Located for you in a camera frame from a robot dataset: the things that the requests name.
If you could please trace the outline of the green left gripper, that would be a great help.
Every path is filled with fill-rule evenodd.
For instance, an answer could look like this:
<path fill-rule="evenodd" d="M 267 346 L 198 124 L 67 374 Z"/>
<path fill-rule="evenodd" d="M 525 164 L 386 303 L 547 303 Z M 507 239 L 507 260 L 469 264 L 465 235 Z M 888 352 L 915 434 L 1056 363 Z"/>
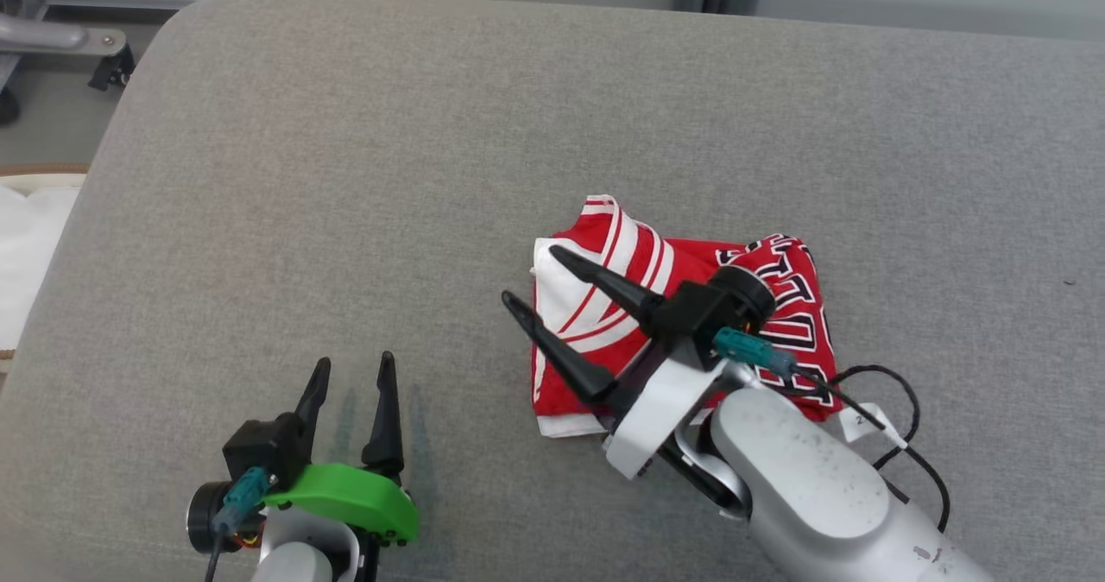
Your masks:
<path fill-rule="evenodd" d="M 319 411 L 332 377 L 332 359 L 322 357 L 308 378 L 294 410 L 295 458 L 309 464 Z M 325 535 L 343 536 L 359 529 L 392 543 L 420 538 L 420 512 L 414 501 L 394 482 L 404 469 L 401 405 L 394 355 L 385 351 L 376 373 L 376 411 L 371 435 L 364 445 L 364 469 L 343 464 L 308 465 L 299 479 L 280 494 L 262 500 L 266 520 L 262 546 L 319 541 Z"/>

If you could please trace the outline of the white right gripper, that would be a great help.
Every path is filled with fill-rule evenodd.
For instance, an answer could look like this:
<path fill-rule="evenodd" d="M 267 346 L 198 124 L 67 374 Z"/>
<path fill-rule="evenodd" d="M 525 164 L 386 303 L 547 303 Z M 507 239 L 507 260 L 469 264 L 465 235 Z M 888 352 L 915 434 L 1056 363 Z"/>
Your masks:
<path fill-rule="evenodd" d="M 527 301 L 513 292 L 502 292 L 501 300 L 522 331 L 540 350 L 578 401 L 587 408 L 610 408 L 615 394 L 615 378 L 604 367 L 593 364 L 585 355 L 572 349 L 561 338 L 624 338 L 633 330 L 648 338 L 662 338 L 656 314 L 666 298 L 648 286 L 631 282 L 615 271 L 587 260 L 571 248 L 552 244 L 550 256 L 575 278 L 589 284 L 596 294 L 603 294 L 621 311 L 612 321 L 596 324 L 588 332 L 569 334 L 564 329 L 552 334 Z M 722 461 L 695 452 L 684 435 L 686 426 L 699 416 L 711 398 L 711 387 L 723 374 L 725 361 L 708 370 L 683 364 L 669 357 L 659 343 L 650 343 L 635 361 L 628 366 L 618 382 L 638 395 L 608 437 L 606 459 L 627 478 L 635 478 L 646 468 L 648 461 L 675 437 L 676 464 L 705 470 L 720 482 L 729 480 L 729 469 Z"/>

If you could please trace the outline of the red basketball jersey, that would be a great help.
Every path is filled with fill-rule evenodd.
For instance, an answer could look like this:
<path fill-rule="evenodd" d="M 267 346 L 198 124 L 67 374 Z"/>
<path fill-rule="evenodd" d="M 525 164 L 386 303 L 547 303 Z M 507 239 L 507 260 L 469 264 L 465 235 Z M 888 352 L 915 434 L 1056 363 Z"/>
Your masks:
<path fill-rule="evenodd" d="M 776 311 L 761 336 L 794 356 L 806 373 L 836 378 L 836 355 L 824 311 L 824 294 L 810 248 L 800 239 L 774 233 L 750 244 L 663 239 L 632 219 L 611 195 L 590 195 L 567 231 L 537 239 L 532 275 L 534 307 L 541 322 L 589 361 L 621 373 L 646 346 L 646 335 L 591 284 L 552 260 L 559 244 L 665 296 L 681 282 L 706 282 L 736 266 L 754 272 L 774 292 Z"/>

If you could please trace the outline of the grey metal stand with casters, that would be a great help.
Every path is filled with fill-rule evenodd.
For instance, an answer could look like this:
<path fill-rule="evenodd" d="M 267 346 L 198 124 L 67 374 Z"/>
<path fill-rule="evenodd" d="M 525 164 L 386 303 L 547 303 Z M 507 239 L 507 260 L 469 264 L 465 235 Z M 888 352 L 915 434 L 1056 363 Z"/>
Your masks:
<path fill-rule="evenodd" d="M 106 92 L 127 86 L 136 59 L 118 28 L 88 28 L 45 20 L 44 0 L 0 0 L 0 127 L 20 116 L 8 83 L 24 55 L 75 55 L 99 59 L 88 86 Z"/>

